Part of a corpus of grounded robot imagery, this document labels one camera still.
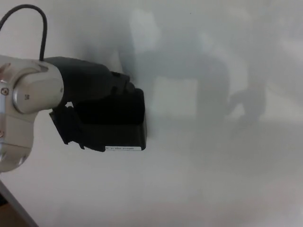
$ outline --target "screw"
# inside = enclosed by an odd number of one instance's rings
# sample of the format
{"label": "screw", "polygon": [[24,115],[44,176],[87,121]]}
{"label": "screw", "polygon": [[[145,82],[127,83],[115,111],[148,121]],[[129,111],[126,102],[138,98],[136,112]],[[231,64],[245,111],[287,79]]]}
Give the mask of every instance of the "screw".
{"label": "screw", "polygon": [[22,165],[22,164],[25,162],[26,159],[27,159],[27,155],[24,155],[24,156],[20,159],[20,161],[18,162],[18,166]]}
{"label": "screw", "polygon": [[3,94],[4,96],[7,96],[9,94],[9,89],[7,87],[2,88],[1,94]]}
{"label": "screw", "polygon": [[6,152],[0,154],[0,162],[5,158]]}

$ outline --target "wire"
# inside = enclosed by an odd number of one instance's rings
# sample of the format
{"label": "wire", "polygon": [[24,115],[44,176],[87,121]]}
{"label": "wire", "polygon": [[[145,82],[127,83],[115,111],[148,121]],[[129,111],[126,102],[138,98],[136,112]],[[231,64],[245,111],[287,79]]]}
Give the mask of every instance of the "wire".
{"label": "wire", "polygon": [[0,30],[2,29],[4,23],[7,21],[7,19],[13,13],[15,13],[16,11],[18,11],[20,9],[34,9],[38,13],[40,13],[40,15],[42,16],[42,20],[43,20],[43,33],[42,33],[42,41],[41,41],[41,47],[40,47],[39,60],[40,61],[44,61],[44,52],[45,52],[45,44],[46,44],[46,37],[47,37],[47,18],[46,18],[45,13],[39,7],[34,6],[34,5],[30,5],[30,4],[23,4],[23,5],[19,5],[19,6],[16,6],[16,7],[12,8],[1,19],[1,21],[0,21]]}

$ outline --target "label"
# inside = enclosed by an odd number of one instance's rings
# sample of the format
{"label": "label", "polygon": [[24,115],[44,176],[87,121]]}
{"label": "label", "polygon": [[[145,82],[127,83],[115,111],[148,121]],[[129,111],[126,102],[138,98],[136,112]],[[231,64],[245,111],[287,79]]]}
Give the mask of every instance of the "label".
{"label": "label", "polygon": [[106,146],[106,150],[142,150],[141,147],[118,147],[118,146]]}

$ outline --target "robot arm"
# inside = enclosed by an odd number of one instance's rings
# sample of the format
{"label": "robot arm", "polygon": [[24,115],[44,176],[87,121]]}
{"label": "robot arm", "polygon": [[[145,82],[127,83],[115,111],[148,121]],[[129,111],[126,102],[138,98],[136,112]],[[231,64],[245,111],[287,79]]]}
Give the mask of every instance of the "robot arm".
{"label": "robot arm", "polygon": [[[128,76],[112,73],[103,65],[77,59],[35,61],[0,56],[0,172],[26,160],[33,146],[35,117],[47,109],[53,109],[50,115],[66,144],[74,141],[81,148],[98,151],[106,145],[142,144],[144,149],[143,93],[129,81]],[[68,102],[73,107],[66,107]],[[108,105],[127,105],[136,113],[117,124],[121,116],[104,111]],[[110,134],[116,130],[126,135],[116,139]]]}

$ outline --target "black plastic casing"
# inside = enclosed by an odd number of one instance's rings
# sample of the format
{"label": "black plastic casing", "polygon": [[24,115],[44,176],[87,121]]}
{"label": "black plastic casing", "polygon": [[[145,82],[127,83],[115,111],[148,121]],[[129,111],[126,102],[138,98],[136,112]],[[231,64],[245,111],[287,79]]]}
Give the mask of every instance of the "black plastic casing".
{"label": "black plastic casing", "polygon": [[74,141],[82,149],[101,152],[107,146],[146,148],[144,94],[140,89],[79,103],[74,108],[64,106],[50,116],[65,144]]}
{"label": "black plastic casing", "polygon": [[64,83],[62,101],[50,116],[65,144],[102,152],[107,146],[146,148],[144,94],[129,76],[73,58],[45,61],[59,69]]}

